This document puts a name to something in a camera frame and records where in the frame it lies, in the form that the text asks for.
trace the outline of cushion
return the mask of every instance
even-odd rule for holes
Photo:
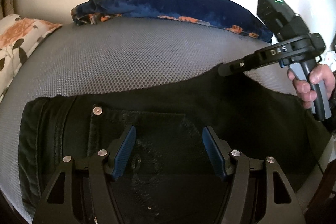
[[[89,0],[71,11],[78,25],[114,17],[148,17],[187,21],[226,29],[271,42],[273,33],[250,11],[230,0]]]
[[[39,43],[62,24],[11,14],[0,20],[0,102]]]

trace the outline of metal screw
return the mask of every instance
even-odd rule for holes
[[[107,150],[105,150],[105,149],[102,149],[102,150],[98,151],[99,156],[105,156],[106,154],[107,154]]]
[[[238,150],[232,150],[231,154],[235,157],[239,157],[240,156],[240,152]]]
[[[95,115],[100,115],[103,113],[103,109],[100,107],[100,106],[96,106],[94,109],[93,109],[93,114]]]
[[[69,162],[71,160],[71,156],[65,156],[64,158],[63,158],[63,161],[64,162]]]
[[[273,157],[267,157],[267,161],[268,161],[270,164],[273,164],[273,163],[275,163],[275,158],[273,158]]]

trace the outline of blue velvet pillow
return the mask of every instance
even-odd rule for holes
[[[89,0],[71,11],[78,25],[113,17],[187,21],[271,42],[273,33],[244,7],[230,0]]]

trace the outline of finger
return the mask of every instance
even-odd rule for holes
[[[310,91],[310,85],[305,80],[294,79],[293,86],[296,89],[296,91],[300,93],[307,93]]]
[[[311,102],[316,100],[317,98],[317,93],[314,90],[311,90],[307,93],[296,92],[296,95],[300,97],[304,102]]]
[[[287,76],[288,76],[289,80],[294,80],[295,79],[295,75],[290,69],[287,71]]]
[[[303,102],[304,108],[311,108],[311,102]]]
[[[318,65],[309,75],[312,84],[318,84],[321,80],[324,81],[327,93],[331,94],[335,88],[335,77],[328,65]]]

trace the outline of gray mesh fabric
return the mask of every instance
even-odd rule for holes
[[[40,96],[107,93],[181,81],[268,44],[212,27],[159,19],[116,18],[63,26],[33,52],[0,104],[0,187],[31,222],[21,201],[18,139],[25,104]],[[294,93],[278,64],[247,74]]]

